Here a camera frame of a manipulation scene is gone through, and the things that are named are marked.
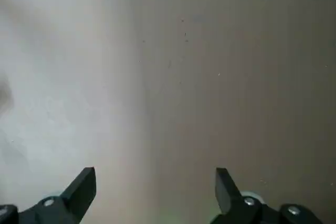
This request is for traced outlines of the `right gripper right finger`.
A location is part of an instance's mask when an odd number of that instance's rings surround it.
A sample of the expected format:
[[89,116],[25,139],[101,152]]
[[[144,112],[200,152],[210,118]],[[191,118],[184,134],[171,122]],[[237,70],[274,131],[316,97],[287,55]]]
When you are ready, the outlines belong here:
[[225,168],[216,169],[215,196],[221,213],[211,223],[322,223],[310,209],[303,205],[283,204],[275,210],[269,207],[258,194],[240,191]]

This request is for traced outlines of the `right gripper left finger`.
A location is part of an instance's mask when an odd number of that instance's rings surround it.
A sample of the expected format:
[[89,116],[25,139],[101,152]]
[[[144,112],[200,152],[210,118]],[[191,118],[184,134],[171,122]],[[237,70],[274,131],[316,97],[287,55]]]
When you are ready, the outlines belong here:
[[46,197],[22,212],[15,205],[1,205],[1,224],[80,223],[95,196],[95,168],[86,167],[58,196]]

